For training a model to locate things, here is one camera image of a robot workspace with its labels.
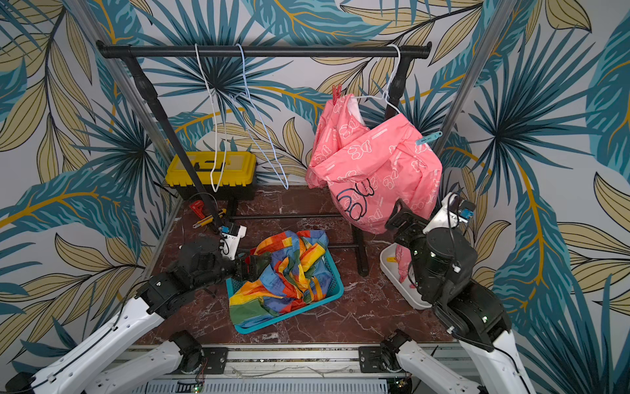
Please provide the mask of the light blue wire hanger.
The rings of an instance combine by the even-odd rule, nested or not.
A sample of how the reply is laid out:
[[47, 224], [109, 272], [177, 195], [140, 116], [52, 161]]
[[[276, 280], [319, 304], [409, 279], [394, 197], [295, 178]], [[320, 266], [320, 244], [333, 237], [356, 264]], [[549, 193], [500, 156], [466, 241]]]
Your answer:
[[275, 173], [275, 175], [277, 176], [278, 180], [280, 181], [281, 185], [284, 187], [285, 190], [288, 190], [290, 187], [290, 182], [289, 179], [285, 173], [285, 169], [282, 166], [282, 164], [280, 163], [279, 157], [277, 156], [277, 151], [276, 151], [276, 147], [275, 144], [273, 143], [272, 140], [272, 136], [271, 133], [269, 131], [269, 129], [267, 128], [267, 125], [265, 124], [263, 117], [259, 111], [259, 108], [257, 107], [257, 105], [254, 103], [254, 100], [252, 98], [250, 89], [249, 89], [249, 84], [248, 84], [248, 80], [247, 80], [247, 73], [246, 73], [246, 64], [245, 64], [245, 55], [244, 55], [244, 49], [242, 47], [242, 45], [240, 43], [236, 44], [236, 47], [239, 49], [240, 52], [240, 56], [241, 56], [241, 76], [244, 82], [244, 93], [241, 94], [241, 97], [245, 97], [249, 104], [251, 105], [252, 109], [254, 110], [256, 117], [255, 120], [256, 121], [260, 121], [263, 130], [265, 131], [265, 134], [267, 136], [267, 142], [270, 144], [271, 147], [271, 151], [272, 151], [272, 155], [273, 155], [273, 159], [274, 162], [276, 163], [276, 167], [273, 166], [272, 164], [272, 160], [267, 156], [267, 154], [263, 154], [264, 158], [267, 160], [267, 163], [272, 166], [273, 171]]

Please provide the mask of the teal clothespin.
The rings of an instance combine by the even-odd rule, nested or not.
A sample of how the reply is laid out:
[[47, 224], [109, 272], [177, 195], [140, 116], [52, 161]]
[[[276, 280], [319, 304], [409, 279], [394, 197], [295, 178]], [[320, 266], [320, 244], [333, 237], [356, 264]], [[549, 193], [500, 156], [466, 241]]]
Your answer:
[[441, 131], [433, 132], [429, 135], [423, 136], [423, 138], [416, 141], [416, 145], [430, 144], [433, 141], [437, 141], [442, 137]]

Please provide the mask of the pink hooded jacket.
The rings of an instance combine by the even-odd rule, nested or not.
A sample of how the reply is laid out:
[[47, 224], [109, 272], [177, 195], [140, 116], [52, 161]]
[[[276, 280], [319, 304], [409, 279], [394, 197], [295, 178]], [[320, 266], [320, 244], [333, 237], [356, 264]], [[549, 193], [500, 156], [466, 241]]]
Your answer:
[[346, 95], [326, 103], [305, 180], [328, 188], [353, 226], [382, 234], [398, 200], [428, 219], [438, 202], [442, 164], [403, 114], [369, 127], [358, 100]]

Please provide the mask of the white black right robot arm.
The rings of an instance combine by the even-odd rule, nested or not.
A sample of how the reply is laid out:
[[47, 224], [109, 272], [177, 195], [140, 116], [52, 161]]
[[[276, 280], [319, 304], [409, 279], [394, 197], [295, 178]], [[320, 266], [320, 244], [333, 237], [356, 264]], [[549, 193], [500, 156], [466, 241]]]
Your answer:
[[450, 193], [427, 220], [397, 200], [386, 228], [410, 252], [408, 277], [416, 292], [468, 353], [482, 382], [457, 374], [401, 330], [382, 341], [382, 364], [439, 393], [533, 393], [505, 307], [472, 278], [477, 251], [459, 225], [468, 224], [475, 209], [474, 203]]

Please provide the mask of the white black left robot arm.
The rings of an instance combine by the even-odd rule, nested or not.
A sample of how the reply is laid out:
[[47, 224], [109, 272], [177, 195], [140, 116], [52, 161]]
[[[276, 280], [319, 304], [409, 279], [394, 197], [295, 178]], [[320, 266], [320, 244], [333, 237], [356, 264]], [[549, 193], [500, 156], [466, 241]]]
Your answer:
[[6, 385], [8, 393], [115, 392], [133, 388], [157, 376], [180, 370], [196, 374], [203, 367], [202, 346], [187, 331], [175, 333], [139, 361], [124, 364], [111, 379], [106, 368], [144, 334], [161, 325], [196, 293], [228, 279], [254, 281], [272, 255], [238, 251], [223, 255], [223, 244], [198, 240], [180, 248], [166, 271], [145, 281], [121, 310], [85, 341], [35, 374], [21, 372]]

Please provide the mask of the red clothespin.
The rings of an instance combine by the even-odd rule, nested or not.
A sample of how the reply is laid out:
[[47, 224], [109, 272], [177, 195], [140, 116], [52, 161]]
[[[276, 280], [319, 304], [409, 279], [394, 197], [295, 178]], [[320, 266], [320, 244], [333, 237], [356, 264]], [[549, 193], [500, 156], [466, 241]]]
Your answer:
[[331, 87], [331, 101], [333, 105], [335, 105], [337, 100], [341, 98], [342, 90], [342, 85], [333, 85]]

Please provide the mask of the rainbow striped jacket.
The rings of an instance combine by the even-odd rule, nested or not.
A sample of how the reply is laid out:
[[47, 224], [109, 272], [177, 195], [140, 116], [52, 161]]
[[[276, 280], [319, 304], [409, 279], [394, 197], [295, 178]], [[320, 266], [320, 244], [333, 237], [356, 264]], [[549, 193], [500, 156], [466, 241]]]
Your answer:
[[325, 300], [333, 286], [323, 230], [285, 231], [261, 241], [249, 257], [262, 269], [229, 299], [232, 323], [251, 328]]

